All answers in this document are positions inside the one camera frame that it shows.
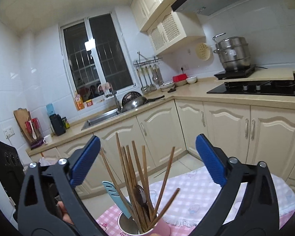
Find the metal screw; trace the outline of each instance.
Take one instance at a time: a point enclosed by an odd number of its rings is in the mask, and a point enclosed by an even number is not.
[[[263,168],[266,168],[266,163],[264,161],[261,161],[261,162],[259,162],[259,166],[263,167]]]
[[[60,165],[64,165],[64,164],[67,163],[67,159],[62,158],[62,159],[60,159],[60,160],[58,161],[58,163],[59,163]]]
[[[238,160],[235,157],[231,157],[231,158],[229,158],[229,162],[236,164],[238,162]]]
[[[36,167],[36,165],[37,165],[37,163],[36,162],[32,162],[32,163],[30,163],[30,168],[35,168]]]

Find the utensil rack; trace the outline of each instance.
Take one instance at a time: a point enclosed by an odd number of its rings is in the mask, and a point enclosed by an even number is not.
[[[139,59],[133,61],[133,65],[135,68],[142,67],[148,64],[159,63],[159,61],[163,60],[163,58],[157,56],[145,57],[140,53],[140,51],[138,51],[137,53],[139,55]]]

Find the frying pan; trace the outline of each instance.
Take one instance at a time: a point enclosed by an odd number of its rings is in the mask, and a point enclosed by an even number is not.
[[[151,99],[147,99],[143,96],[137,97],[135,99],[130,100],[128,103],[126,103],[123,107],[122,107],[122,112],[127,112],[130,111],[131,109],[137,108],[139,106],[142,106],[144,104],[147,104],[149,102],[153,102],[159,99],[165,98],[165,96],[161,96],[158,98],[151,98]]]

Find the window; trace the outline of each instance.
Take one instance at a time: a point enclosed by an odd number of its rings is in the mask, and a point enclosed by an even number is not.
[[[68,63],[83,101],[103,95],[98,86],[110,82],[114,90],[133,85],[110,14],[85,19],[63,29]],[[95,40],[87,51],[85,43]]]

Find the utensil holder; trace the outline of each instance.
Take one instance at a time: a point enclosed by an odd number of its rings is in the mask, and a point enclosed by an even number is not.
[[[122,232],[129,236],[150,236],[153,233],[157,233],[160,236],[170,236],[171,234],[171,228],[163,218],[161,218],[151,230],[145,233],[139,233],[138,226],[132,217],[128,219],[121,212],[118,217],[118,226]]]

